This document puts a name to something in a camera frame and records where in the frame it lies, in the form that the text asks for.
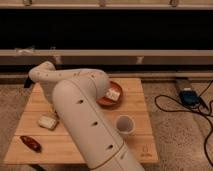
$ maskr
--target small wooden table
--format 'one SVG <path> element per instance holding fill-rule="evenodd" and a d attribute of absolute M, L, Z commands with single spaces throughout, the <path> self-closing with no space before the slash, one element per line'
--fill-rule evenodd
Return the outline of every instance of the small wooden table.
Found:
<path fill-rule="evenodd" d="M 131 116 L 135 121 L 135 131 L 125 139 L 127 145 L 141 163 L 158 162 L 155 139 L 152 134 L 140 79 L 112 78 L 111 80 L 120 84 L 124 96 L 120 106 L 103 108 L 103 112 L 113 124 L 114 119 L 121 114 Z M 4 163 L 29 164 L 38 168 L 38 170 L 41 168 L 37 164 L 85 163 L 61 122 L 54 131 L 49 131 L 37 125 L 37 120 L 42 114 L 54 114 L 54 111 L 46 101 L 40 85 L 35 84 Z M 37 140 L 42 145 L 42 153 L 35 153 L 26 147 L 20 140 L 21 135 L 31 136 Z"/>

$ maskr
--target wooden bowl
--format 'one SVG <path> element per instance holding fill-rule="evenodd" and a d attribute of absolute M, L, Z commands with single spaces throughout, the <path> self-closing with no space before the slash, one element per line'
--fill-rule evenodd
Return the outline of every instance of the wooden bowl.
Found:
<path fill-rule="evenodd" d="M 97 101 L 97 103 L 101 106 L 114 106 L 114 105 L 117 105 L 121 102 L 122 98 L 123 98 L 123 90 L 121 88 L 121 86 L 119 84 L 117 84 L 116 82 L 114 81 L 110 81 L 110 88 L 114 89 L 115 91 L 119 92 L 120 93 L 120 96 L 118 98 L 117 101 L 113 101 L 107 97 L 103 97 L 101 99 L 99 99 Z"/>

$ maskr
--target paper cup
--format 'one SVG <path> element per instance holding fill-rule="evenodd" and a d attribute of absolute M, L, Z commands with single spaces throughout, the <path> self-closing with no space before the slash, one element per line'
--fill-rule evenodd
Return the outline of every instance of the paper cup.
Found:
<path fill-rule="evenodd" d="M 115 121 L 118 133 L 123 137 L 128 137 L 135 129 L 134 120 L 128 115 L 120 115 Z"/>

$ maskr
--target terrazzo floor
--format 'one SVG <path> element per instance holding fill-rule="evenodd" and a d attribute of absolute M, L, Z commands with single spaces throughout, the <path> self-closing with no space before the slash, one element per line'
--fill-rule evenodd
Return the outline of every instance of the terrazzo floor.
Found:
<path fill-rule="evenodd" d="M 32 91 L 24 89 L 23 84 L 8 84 L 1 81 L 0 76 L 0 171 L 33 171 L 28 165 L 5 165 L 3 158 L 21 117 L 21 113 Z M 192 86 L 199 93 L 207 82 L 196 82 Z M 190 113 L 165 113 L 156 108 L 155 96 L 167 94 L 177 97 L 174 83 L 172 82 L 143 82 L 145 98 L 150 113 L 151 124 L 156 139 L 159 163 L 144 164 L 146 171 L 211 171 L 203 151 L 204 137 L 209 130 L 209 125 L 199 116 Z M 204 99 L 213 99 L 213 85 L 204 94 Z M 161 105 L 179 109 L 180 107 L 168 101 L 161 100 Z M 208 150 L 213 160 L 213 138 L 210 138 Z M 88 171 L 86 166 L 71 165 L 43 165 L 47 171 Z"/>

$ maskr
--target black wall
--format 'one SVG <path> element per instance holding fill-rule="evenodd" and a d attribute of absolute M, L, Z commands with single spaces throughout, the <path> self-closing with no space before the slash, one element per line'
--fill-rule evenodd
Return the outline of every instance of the black wall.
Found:
<path fill-rule="evenodd" d="M 0 49 L 213 49 L 213 11 L 0 10 Z"/>

